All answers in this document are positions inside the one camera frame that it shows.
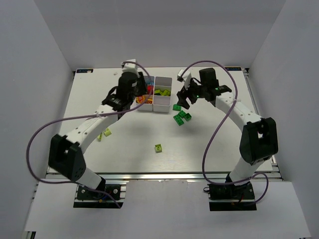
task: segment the dark green block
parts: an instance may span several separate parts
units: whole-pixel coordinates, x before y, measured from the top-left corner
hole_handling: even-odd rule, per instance
[[[173,105],[173,111],[180,111],[181,110],[181,106],[175,104]]]
[[[184,118],[185,118],[186,121],[190,121],[190,119],[191,119],[190,113],[185,114]]]
[[[181,117],[179,117],[179,115],[175,115],[173,118],[179,126],[184,124],[184,121],[181,119]]]
[[[184,111],[181,111],[178,113],[179,117],[184,118],[186,113]]]

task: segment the wall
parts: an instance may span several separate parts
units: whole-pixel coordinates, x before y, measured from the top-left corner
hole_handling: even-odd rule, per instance
[[[21,237],[36,181],[25,149],[41,125],[60,117],[72,72],[33,0],[0,1],[0,232]],[[51,127],[35,141],[32,165],[43,176]]]
[[[315,239],[319,239],[318,12],[318,0],[288,0],[250,70],[261,112],[277,122],[280,171],[292,181]]]
[[[250,67],[285,0],[35,0],[65,59],[80,67]]]

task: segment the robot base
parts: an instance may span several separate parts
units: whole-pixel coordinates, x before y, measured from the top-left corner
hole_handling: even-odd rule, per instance
[[[109,193],[120,206],[121,202],[121,185],[120,184],[106,184],[105,192]],[[105,195],[92,194],[90,191],[85,190],[81,186],[78,187],[76,198],[74,200],[74,208],[118,208],[116,204],[111,200],[104,198]]]
[[[209,210],[213,211],[255,211],[255,194],[251,183],[234,190],[233,185],[209,184]]]

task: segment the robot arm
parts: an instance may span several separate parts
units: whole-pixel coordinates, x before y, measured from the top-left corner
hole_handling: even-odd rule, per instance
[[[184,82],[183,88],[177,93],[178,105],[188,109],[186,99],[194,104],[198,98],[205,98],[216,108],[228,113],[234,103],[234,94],[229,87],[219,85],[214,68],[200,70],[200,81],[192,78],[189,71],[181,77],[182,72],[177,76],[177,80]],[[241,158],[226,177],[226,182],[236,182],[251,177],[265,160],[278,152],[277,130],[272,118],[262,118],[240,101],[236,101],[229,117],[242,131],[239,147]],[[247,182],[235,183],[235,186],[244,184]]]
[[[107,97],[95,111],[97,117],[85,120],[80,126],[64,136],[56,134],[50,145],[50,167],[72,182],[99,191],[105,190],[105,179],[86,167],[83,153],[103,130],[124,115],[125,110],[130,108],[135,97],[147,93],[143,74],[137,72],[135,64],[123,65],[122,71],[118,86],[109,91]],[[119,113],[104,116],[105,113],[116,112]]]

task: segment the divided container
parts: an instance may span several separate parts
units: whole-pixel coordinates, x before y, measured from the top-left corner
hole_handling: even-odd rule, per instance
[[[163,112],[168,113],[170,108],[170,96],[155,96],[155,90],[168,90],[171,92],[172,78],[170,77],[145,77],[145,82],[147,85],[154,84],[153,94],[150,96],[150,99],[153,99],[152,104],[144,104],[138,108],[138,111],[154,111],[154,112]]]

